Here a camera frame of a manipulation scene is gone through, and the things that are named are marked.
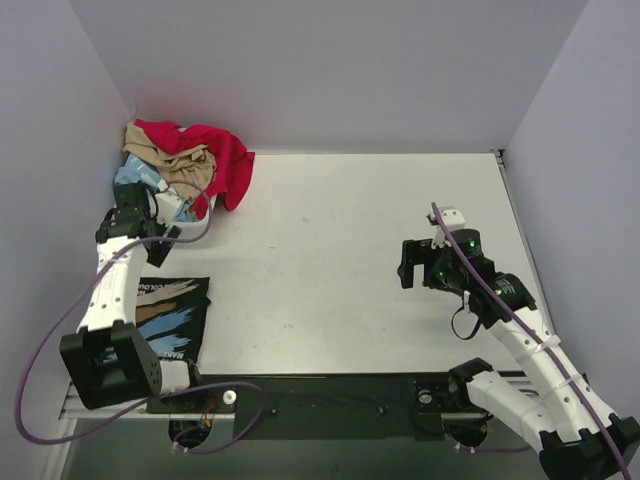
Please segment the black t shirt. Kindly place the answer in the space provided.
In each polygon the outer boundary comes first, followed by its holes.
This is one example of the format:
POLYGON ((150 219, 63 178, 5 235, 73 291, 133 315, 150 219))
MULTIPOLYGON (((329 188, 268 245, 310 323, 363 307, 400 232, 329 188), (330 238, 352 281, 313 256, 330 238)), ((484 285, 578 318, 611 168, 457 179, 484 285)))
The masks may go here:
POLYGON ((136 326, 160 358, 197 362, 211 304, 209 286, 209 277, 140 279, 136 326))

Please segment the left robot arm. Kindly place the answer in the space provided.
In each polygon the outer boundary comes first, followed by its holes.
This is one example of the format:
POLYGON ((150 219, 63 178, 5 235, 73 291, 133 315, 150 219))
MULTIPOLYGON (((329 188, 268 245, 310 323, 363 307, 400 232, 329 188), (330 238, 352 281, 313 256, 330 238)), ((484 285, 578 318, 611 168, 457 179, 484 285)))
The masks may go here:
POLYGON ((76 332, 60 340, 62 360, 89 410, 160 395, 184 412, 205 402, 195 368, 159 357, 136 326, 143 268, 160 267, 180 235, 161 221, 159 202, 150 194, 142 182, 114 187, 115 206, 95 234, 97 283, 76 332))

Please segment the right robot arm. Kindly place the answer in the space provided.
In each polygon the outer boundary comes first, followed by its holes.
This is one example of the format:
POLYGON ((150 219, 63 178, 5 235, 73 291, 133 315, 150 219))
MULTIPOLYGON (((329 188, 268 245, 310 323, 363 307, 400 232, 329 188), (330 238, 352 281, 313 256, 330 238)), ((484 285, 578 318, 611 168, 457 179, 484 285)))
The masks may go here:
POLYGON ((462 309, 506 348, 537 394, 527 396, 475 358, 450 370, 451 405, 498 418, 537 453, 550 479, 630 476, 638 421, 620 417, 598 396, 521 280, 498 271, 484 255, 478 231, 459 229, 444 241, 404 241, 397 269, 402 288, 413 287, 417 266, 424 269, 423 286, 461 299, 462 309))

